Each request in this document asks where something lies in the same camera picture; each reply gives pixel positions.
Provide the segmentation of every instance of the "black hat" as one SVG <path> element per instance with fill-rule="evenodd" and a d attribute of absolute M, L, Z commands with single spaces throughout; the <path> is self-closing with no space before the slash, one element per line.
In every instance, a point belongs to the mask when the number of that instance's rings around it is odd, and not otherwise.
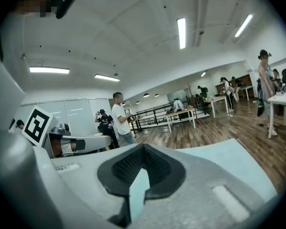
<path fill-rule="evenodd" d="M 260 52 L 259 52 L 259 56 L 258 56 L 258 59 L 261 59 L 262 56 L 271 56 L 271 53 L 268 53 L 265 49 L 262 49 Z"/>

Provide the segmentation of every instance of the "jeans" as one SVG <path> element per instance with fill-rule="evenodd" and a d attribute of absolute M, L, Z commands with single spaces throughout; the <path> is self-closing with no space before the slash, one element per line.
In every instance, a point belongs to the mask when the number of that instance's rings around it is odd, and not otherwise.
<path fill-rule="evenodd" d="M 132 132 L 129 132 L 129 133 L 127 133 L 125 135 L 121 135 L 121 136 L 123 137 L 123 139 L 127 145 L 136 143 L 134 138 L 133 138 Z"/>

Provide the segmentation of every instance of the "white table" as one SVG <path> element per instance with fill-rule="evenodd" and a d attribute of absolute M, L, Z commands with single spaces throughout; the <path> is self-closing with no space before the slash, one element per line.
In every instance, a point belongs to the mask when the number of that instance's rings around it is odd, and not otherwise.
<path fill-rule="evenodd" d="M 213 117 L 215 118 L 215 110 L 214 110 L 214 102 L 220 101 L 220 100 L 225 100 L 225 109 L 227 111 L 227 114 L 229 114 L 229 109 L 228 109 L 228 103 L 227 103 L 227 98 L 226 96 L 221 96 L 221 97 L 214 97 L 212 99 L 206 99 L 204 100 L 205 103 L 211 103 L 212 106 L 212 111 L 213 111 Z"/>
<path fill-rule="evenodd" d="M 252 86 L 245 86 L 245 87 L 240 88 L 240 90 L 243 92 L 243 97 L 245 97 L 244 90 L 246 90 L 248 102 L 249 102 L 248 89 L 250 88 L 252 88 Z"/>
<path fill-rule="evenodd" d="M 268 138 L 270 139 L 272 136 L 272 130 L 273 130 L 273 118 L 274 118 L 274 112 L 273 112 L 273 104 L 281 104 L 284 105 L 284 125 L 286 125 L 286 94 L 283 96 L 273 96 L 268 99 L 270 102 L 270 127 L 269 127 L 269 135 Z"/>
<path fill-rule="evenodd" d="M 194 113 L 193 113 L 193 109 L 192 108 L 188 108 L 188 109 L 185 109 L 183 111 L 178 111 L 178 112 L 174 112 L 174 113 L 170 113 L 170 114 L 167 114 L 166 115 L 166 121 L 168 123 L 168 128 L 170 129 L 170 133 L 172 133 L 172 129 L 171 129 L 171 123 L 169 121 L 169 117 L 172 117 L 172 116 L 175 116 L 175 115 L 179 115 L 179 114 L 182 114 L 182 113 L 186 113 L 189 115 L 189 121 L 191 121 L 191 117 L 190 117 L 190 112 L 192 113 L 192 121 L 193 121 L 193 126 L 194 126 L 194 129 L 196 129 L 196 124 L 195 124 L 195 118 L 194 118 Z"/>

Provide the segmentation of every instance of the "wooden floor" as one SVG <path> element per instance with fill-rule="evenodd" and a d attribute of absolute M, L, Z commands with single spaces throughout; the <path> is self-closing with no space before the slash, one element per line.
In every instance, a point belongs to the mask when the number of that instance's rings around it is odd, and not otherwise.
<path fill-rule="evenodd" d="M 236 104 L 233 117 L 225 114 L 224 102 L 215 105 L 213 116 L 196 121 L 196 129 L 190 122 L 175 124 L 170 134 L 168 126 L 146 128 L 136 134 L 137 143 L 166 146 L 173 149 L 198 147 L 235 138 L 257 161 L 278 192 L 286 188 L 286 126 L 283 117 L 275 116 L 278 136 L 267 137 L 266 125 L 257 123 L 257 105 L 245 100 Z M 259 118 L 266 124 L 266 116 Z"/>

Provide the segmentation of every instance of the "man in white t-shirt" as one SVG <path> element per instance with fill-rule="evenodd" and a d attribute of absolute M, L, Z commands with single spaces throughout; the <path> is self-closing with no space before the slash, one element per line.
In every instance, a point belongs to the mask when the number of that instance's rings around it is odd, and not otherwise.
<path fill-rule="evenodd" d="M 118 133 L 123 137 L 127 145 L 136 143 L 130 131 L 127 119 L 130 114 L 125 114 L 124 108 L 121 106 L 123 102 L 122 93 L 116 92 L 113 94 L 114 106 L 112 107 L 112 118 L 118 130 Z"/>

